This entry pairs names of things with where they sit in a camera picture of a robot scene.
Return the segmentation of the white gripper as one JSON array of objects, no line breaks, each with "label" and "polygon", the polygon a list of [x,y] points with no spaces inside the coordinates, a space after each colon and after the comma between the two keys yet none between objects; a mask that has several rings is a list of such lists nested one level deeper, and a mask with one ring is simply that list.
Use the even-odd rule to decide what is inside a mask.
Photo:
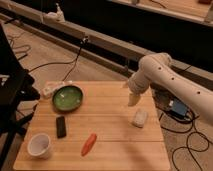
[{"label": "white gripper", "polygon": [[139,94],[143,94],[149,88],[150,81],[142,71],[137,71],[128,79],[127,85],[132,92],[129,94],[128,105],[135,106],[140,101]]}]

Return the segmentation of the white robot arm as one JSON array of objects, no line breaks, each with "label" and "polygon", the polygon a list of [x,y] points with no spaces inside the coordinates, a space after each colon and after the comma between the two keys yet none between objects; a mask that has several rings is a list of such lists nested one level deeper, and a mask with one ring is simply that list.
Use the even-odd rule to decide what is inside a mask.
[{"label": "white robot arm", "polygon": [[172,58],[167,53],[155,53],[142,57],[138,70],[127,81],[130,91],[139,95],[151,83],[156,83],[180,99],[194,113],[213,125],[213,91],[174,72]]}]

